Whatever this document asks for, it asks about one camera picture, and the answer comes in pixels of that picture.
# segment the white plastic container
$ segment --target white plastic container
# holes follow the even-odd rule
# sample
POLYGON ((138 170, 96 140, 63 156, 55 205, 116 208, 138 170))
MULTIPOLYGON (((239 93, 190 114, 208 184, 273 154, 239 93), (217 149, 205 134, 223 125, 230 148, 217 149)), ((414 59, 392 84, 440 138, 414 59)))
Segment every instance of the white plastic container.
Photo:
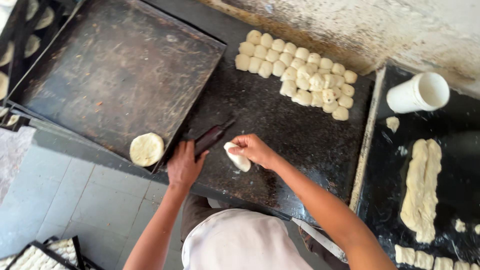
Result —
POLYGON ((445 106, 449 98, 447 82, 434 72, 417 74, 387 93, 388 106, 397 113, 436 110, 445 106))

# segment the right hand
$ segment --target right hand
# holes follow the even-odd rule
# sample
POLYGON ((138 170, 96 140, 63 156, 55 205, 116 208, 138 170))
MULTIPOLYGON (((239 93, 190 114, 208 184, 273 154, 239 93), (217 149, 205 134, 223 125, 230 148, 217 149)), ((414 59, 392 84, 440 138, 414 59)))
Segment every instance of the right hand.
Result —
POLYGON ((272 162, 279 156, 255 134, 237 136, 232 143, 239 147, 230 148, 231 154, 246 156, 265 169, 272 169, 272 162))

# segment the left hand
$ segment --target left hand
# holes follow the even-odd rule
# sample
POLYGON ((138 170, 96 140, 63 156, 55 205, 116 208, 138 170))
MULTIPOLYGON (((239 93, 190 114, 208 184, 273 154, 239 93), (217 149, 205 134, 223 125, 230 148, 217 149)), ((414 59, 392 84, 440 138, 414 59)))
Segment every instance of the left hand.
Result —
POLYGON ((203 152, 195 162, 195 141, 181 141, 175 148, 173 156, 167 163, 169 185, 177 185, 190 189, 204 165, 208 150, 203 152))

